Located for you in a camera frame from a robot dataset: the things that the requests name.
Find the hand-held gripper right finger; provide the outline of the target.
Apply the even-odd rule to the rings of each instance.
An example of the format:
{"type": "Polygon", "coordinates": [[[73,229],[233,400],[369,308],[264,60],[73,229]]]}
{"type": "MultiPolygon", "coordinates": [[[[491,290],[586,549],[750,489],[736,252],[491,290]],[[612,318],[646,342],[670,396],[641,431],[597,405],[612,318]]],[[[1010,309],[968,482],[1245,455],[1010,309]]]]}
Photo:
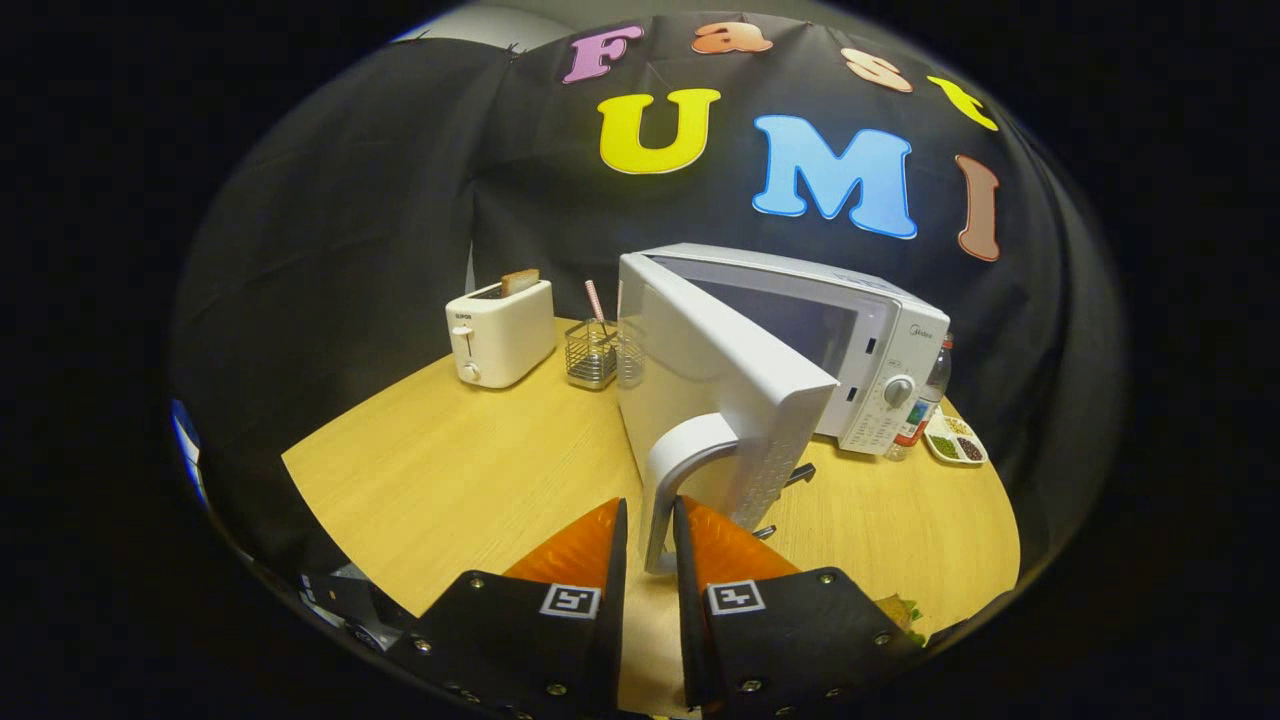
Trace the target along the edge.
{"type": "Polygon", "coordinates": [[[799,570],[689,497],[672,511],[686,701],[704,719],[846,719],[925,655],[837,568],[799,570]]]}

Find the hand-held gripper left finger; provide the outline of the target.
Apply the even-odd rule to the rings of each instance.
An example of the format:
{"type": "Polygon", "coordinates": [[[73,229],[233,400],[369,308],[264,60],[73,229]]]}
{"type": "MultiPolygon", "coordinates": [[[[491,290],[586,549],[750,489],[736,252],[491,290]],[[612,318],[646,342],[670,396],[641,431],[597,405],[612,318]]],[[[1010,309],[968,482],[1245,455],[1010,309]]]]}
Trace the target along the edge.
{"type": "Polygon", "coordinates": [[[611,498],[500,574],[461,573],[389,662],[485,719],[608,719],[618,708],[628,506],[611,498]]]}

